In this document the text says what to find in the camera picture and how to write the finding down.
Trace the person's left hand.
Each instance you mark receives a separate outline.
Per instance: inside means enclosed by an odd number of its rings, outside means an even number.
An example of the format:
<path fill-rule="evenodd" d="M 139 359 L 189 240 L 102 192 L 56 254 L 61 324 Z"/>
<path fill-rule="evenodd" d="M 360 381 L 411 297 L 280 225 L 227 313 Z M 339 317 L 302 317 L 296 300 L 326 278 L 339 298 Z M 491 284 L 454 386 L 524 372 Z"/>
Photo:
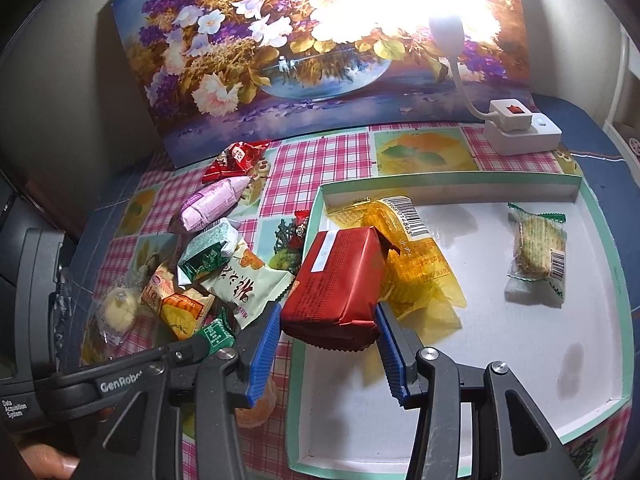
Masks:
<path fill-rule="evenodd" d="M 79 464 L 77 457 L 42 443 L 21 444 L 18 452 L 37 479 L 68 480 Z"/>

